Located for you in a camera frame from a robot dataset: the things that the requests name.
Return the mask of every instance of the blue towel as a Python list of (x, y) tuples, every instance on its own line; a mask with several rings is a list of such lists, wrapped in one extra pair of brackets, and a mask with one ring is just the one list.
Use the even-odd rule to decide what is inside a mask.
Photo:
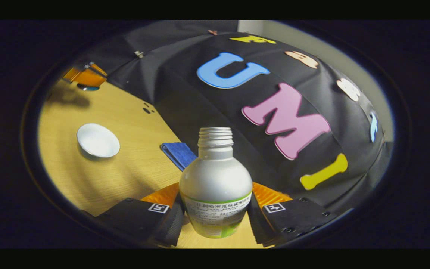
[(185, 143), (163, 143), (160, 148), (181, 171), (197, 158)]

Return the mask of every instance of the wooden table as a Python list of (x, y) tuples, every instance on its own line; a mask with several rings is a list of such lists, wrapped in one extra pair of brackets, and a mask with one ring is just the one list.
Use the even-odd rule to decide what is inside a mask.
[[(114, 157), (89, 160), (77, 143), (77, 129), (96, 123), (111, 130), (121, 143)], [(155, 108), (108, 82), (95, 92), (59, 81), (40, 115), (38, 143), (46, 172), (77, 208), (93, 216), (125, 198), (141, 199), (178, 182), (181, 171), (160, 150), (180, 142)], [(187, 223), (177, 248), (263, 248), (257, 245), (247, 214), (239, 230), (223, 239), (198, 235)]]

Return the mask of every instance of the metal clip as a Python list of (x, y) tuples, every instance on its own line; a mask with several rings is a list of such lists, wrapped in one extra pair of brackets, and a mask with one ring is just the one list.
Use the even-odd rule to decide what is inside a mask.
[(141, 51), (136, 51), (136, 52), (134, 52), (135, 53), (135, 55), (137, 55), (137, 57), (139, 57), (139, 58), (141, 58), (142, 59), (142, 57), (144, 56), (144, 53), (143, 52), (141, 52)]

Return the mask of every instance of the pink letter m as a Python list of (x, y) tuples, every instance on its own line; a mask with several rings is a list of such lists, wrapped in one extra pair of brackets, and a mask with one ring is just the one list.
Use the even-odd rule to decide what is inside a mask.
[(275, 110), (266, 128), (267, 135), (293, 130), (287, 136), (275, 138), (278, 150), (289, 160), (322, 133), (330, 131), (328, 121), (320, 114), (298, 117), (302, 95), (286, 83), (278, 84), (280, 90), (255, 107), (242, 108), (243, 115), (258, 126), (265, 123), (265, 116)]

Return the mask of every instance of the black fabric cover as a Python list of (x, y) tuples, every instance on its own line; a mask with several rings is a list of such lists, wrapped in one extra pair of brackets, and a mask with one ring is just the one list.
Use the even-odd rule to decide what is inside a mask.
[[(307, 197), (338, 213), (362, 201), (382, 177), (390, 157), (379, 118), (376, 140), (370, 143), (369, 114), (374, 108), (366, 96), (361, 94), (359, 101), (353, 102), (336, 85), (340, 78), (350, 79), (306, 51), (279, 41), (270, 44), (230, 40), (248, 34), (230, 31), (226, 24), (220, 24), (218, 29), (213, 24), (197, 25), (200, 28), (190, 33), (168, 30), (164, 41), (154, 40), (162, 38), (164, 31), (150, 35), (149, 28), (139, 29), (139, 38), (133, 33), (118, 37), (88, 57), (109, 73), (110, 83), (153, 104), (196, 155), (200, 127), (230, 127), (234, 157), (249, 170), (254, 182), (292, 197)], [(207, 30), (218, 30), (218, 35)], [(123, 54), (121, 46), (126, 49), (127, 58), (118, 56)], [(144, 57), (135, 58), (135, 50), (144, 51)], [(318, 68), (309, 68), (284, 53), (293, 50), (316, 59)], [(211, 87), (196, 72), (222, 52), (236, 54), (244, 61), (221, 68), (217, 73), (220, 77), (238, 73), (248, 62), (258, 63), (271, 73), (258, 75), (232, 89)], [(256, 106), (278, 92), (282, 82), (295, 87), (303, 96), (298, 116), (321, 114), (331, 126), (329, 133), (317, 137), (295, 160), (286, 159), (274, 143), (277, 136), (291, 131), (269, 136), (265, 134), (267, 124), (256, 126), (241, 113), (242, 107)], [(348, 170), (306, 191), (300, 177), (325, 168), (340, 153), (348, 159)]]

